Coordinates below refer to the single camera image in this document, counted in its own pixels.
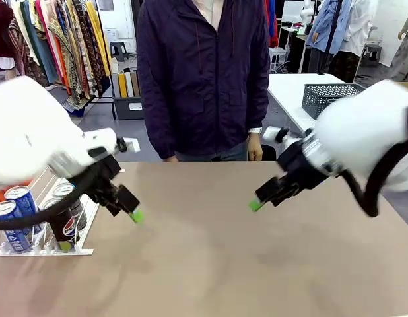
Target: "hand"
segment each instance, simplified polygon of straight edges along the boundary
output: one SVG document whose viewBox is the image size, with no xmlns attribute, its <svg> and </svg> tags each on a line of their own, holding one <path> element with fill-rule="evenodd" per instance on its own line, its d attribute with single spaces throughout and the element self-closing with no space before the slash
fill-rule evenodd
<svg viewBox="0 0 408 317">
<path fill-rule="evenodd" d="M 312 35 L 311 41 L 312 41 L 313 43 L 316 43 L 317 38 L 318 38 L 318 33 L 314 32 L 314 34 Z"/>
<path fill-rule="evenodd" d="M 177 159 L 175 156 L 169 157 L 169 158 L 165 158 L 163 161 L 164 161 L 164 162 L 179 162 L 178 159 Z"/>
<path fill-rule="evenodd" d="M 253 162 L 263 159 L 263 149 L 259 142 L 259 133 L 250 133 L 248 138 L 248 157 Z"/>
</svg>

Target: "pepsi logo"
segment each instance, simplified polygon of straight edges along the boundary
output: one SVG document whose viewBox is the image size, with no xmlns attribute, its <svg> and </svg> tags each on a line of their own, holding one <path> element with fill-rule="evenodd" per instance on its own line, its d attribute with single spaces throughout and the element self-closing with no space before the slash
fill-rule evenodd
<svg viewBox="0 0 408 317">
<path fill-rule="evenodd" d="M 76 226 L 77 224 L 75 223 L 75 219 L 71 217 L 70 220 L 63 227 L 63 234 L 65 236 L 74 236 Z"/>
</svg>

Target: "blue can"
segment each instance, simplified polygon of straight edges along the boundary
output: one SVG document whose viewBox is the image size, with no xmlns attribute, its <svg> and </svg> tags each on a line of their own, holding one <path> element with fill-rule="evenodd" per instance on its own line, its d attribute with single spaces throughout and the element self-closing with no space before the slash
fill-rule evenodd
<svg viewBox="0 0 408 317">
<path fill-rule="evenodd" d="M 0 220 L 9 220 L 22 217 L 15 201 L 8 200 L 0 203 Z M 22 230 L 5 231 L 7 240 L 15 252 L 26 252 L 31 248 L 32 235 L 24 234 Z"/>
<path fill-rule="evenodd" d="M 17 207 L 24 216 L 30 216 L 38 212 L 37 207 L 32 198 L 31 191 L 26 186 L 16 186 L 5 192 L 5 198 L 7 200 L 14 200 L 17 203 Z M 34 225 L 34 234 L 39 233 L 42 230 L 42 225 Z"/>
</svg>

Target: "black pants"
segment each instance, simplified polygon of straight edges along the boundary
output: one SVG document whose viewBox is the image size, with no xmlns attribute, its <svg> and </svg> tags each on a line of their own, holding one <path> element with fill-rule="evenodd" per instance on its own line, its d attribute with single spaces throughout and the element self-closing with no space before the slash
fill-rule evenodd
<svg viewBox="0 0 408 317">
<path fill-rule="evenodd" d="M 318 73 L 319 71 L 321 71 L 322 73 L 327 73 L 327 71 L 329 70 L 331 60 L 333 59 L 333 54 L 329 54 L 327 56 L 325 67 L 321 69 L 322 63 L 323 63 L 323 57 L 324 57 L 323 51 L 320 51 L 317 48 L 311 49 L 310 63 L 308 64 L 309 73 Z"/>
<path fill-rule="evenodd" d="M 331 62 L 329 73 L 346 83 L 353 83 L 357 74 L 360 57 L 351 52 L 339 51 Z"/>
</svg>

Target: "robotic arm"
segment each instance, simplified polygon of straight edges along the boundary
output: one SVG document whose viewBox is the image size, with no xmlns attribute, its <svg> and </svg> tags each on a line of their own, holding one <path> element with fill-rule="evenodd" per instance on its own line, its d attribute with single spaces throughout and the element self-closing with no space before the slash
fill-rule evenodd
<svg viewBox="0 0 408 317">
<path fill-rule="evenodd" d="M 286 174 L 271 178 L 255 191 L 253 211 L 269 201 L 277 206 L 329 177 L 343 177 L 370 217 L 378 215 L 383 187 L 408 190 L 408 90 L 391 81 L 338 100 L 303 138 L 274 127 L 267 129 L 264 138 L 285 145 L 278 163 Z M 367 179 L 364 192 L 353 173 Z"/>
<path fill-rule="evenodd" d="M 59 203 L 31 217 L 0 220 L 0 230 L 47 221 L 83 194 L 115 216 L 124 210 L 135 222 L 138 199 L 112 180 L 121 170 L 113 154 L 139 151 L 136 139 L 116 137 L 112 129 L 83 132 L 43 87 L 28 77 L 0 85 L 0 189 L 31 179 L 45 167 L 75 189 Z"/>
</svg>

